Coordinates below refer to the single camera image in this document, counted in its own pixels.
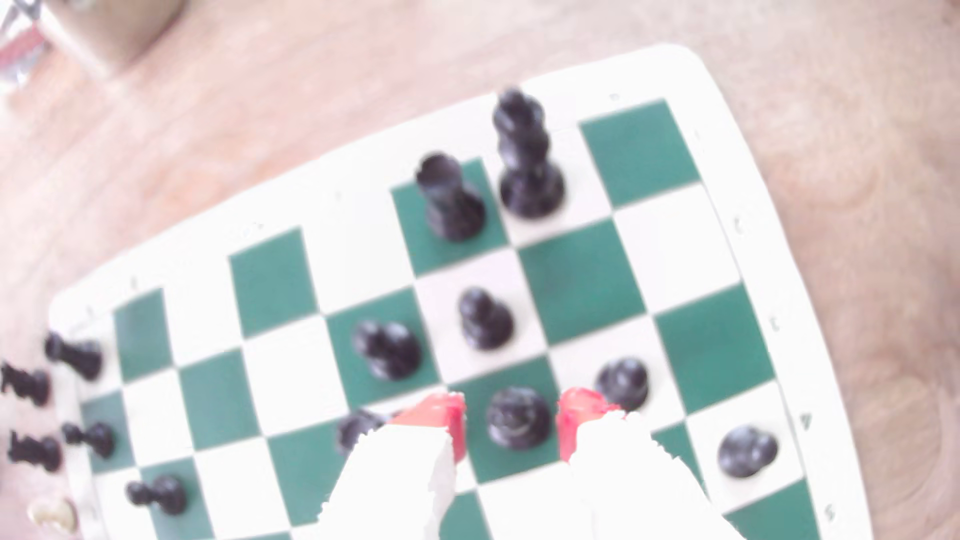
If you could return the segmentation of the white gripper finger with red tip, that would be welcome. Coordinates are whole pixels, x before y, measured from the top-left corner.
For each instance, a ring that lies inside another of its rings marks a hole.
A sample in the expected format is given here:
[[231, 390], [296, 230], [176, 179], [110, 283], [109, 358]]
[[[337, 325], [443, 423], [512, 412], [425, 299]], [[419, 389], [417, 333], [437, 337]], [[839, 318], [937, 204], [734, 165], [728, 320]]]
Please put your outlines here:
[[318, 513], [318, 538], [438, 539], [466, 418], [463, 393], [437, 392], [362, 435]]
[[652, 435], [642, 413], [598, 391], [558, 398], [558, 453], [586, 507], [593, 539], [742, 539], [696, 475]]

